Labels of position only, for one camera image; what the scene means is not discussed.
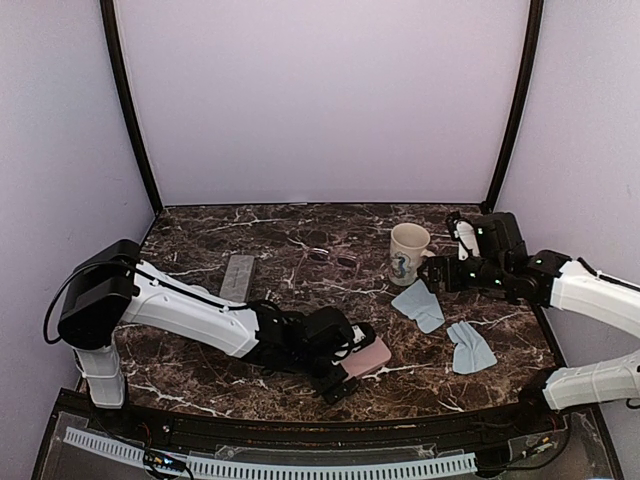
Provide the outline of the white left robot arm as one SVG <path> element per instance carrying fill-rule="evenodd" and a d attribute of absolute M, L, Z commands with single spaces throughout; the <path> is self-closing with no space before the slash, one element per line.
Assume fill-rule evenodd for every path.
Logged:
<path fill-rule="evenodd" d="M 69 345 L 92 403 L 120 436 L 141 427 L 126 402 L 128 387 L 114 340 L 116 326 L 158 328 L 213 347 L 267 372 L 301 374 L 327 403 L 351 394 L 362 362 L 380 339 L 366 322 L 352 323 L 333 306 L 311 314 L 283 310 L 269 300 L 225 300 L 187 285 L 140 257 L 138 243 L 122 239 L 76 266 L 49 304 L 44 319 L 60 314 L 49 345 Z"/>

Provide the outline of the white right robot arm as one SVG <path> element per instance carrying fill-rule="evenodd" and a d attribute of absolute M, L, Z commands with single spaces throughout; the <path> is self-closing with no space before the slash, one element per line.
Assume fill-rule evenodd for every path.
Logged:
<path fill-rule="evenodd" d="M 446 219 L 458 251 L 425 258 L 418 277 L 436 293 L 478 290 L 509 303 L 568 313 L 629 337 L 639 336 L 639 287 L 591 266 L 582 257 L 550 249 L 529 253 L 516 216 L 493 212 L 467 219 L 453 212 Z M 632 351 L 582 366 L 538 373 L 523 388 L 510 413 L 521 434 L 534 432 L 549 410 L 622 400 L 639 406 L 639 353 Z"/>

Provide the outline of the light blue cleaning cloth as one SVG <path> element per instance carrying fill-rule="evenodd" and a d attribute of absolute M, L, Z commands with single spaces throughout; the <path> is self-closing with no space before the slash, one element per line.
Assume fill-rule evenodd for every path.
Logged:
<path fill-rule="evenodd" d="M 452 324 L 447 328 L 447 334 L 455 345 L 454 373 L 470 375 L 497 364 L 497 358 L 486 340 L 468 322 Z"/>

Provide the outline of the pink glasses case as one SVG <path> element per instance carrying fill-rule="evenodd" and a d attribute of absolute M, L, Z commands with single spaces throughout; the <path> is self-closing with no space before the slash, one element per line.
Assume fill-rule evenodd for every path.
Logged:
<path fill-rule="evenodd" d="M 384 367 L 392 357 L 392 353 L 380 337 L 368 346 L 351 353 L 340 365 L 347 373 L 347 378 L 361 378 Z"/>

